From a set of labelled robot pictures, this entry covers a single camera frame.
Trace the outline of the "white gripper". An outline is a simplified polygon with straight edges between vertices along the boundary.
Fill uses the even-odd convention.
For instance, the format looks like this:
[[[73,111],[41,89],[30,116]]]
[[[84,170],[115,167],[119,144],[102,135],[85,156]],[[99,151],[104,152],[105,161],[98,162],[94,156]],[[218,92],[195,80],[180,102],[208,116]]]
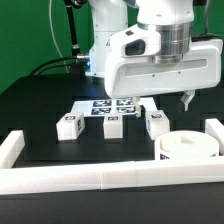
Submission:
[[[106,58],[104,87],[111,98],[132,97],[137,118],[141,96],[185,91],[185,111],[195,90],[216,86],[221,79],[223,41],[193,42],[191,25],[136,24],[112,35]]]

